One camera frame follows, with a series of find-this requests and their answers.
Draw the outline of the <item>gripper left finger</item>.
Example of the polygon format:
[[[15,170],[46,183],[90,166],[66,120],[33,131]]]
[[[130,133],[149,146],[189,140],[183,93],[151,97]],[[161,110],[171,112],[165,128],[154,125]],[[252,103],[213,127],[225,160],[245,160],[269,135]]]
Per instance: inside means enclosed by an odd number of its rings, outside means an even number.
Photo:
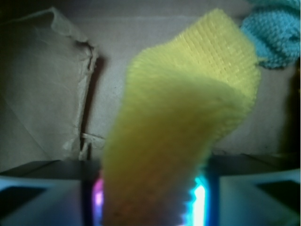
[[[33,161],[0,174],[2,226],[100,226],[97,161]]]

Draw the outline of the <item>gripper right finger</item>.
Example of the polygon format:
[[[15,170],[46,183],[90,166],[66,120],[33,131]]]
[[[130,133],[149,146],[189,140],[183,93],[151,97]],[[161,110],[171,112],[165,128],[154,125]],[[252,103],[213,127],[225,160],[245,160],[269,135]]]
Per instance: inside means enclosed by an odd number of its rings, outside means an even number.
[[[298,154],[213,155],[196,178],[185,226],[298,226]]]

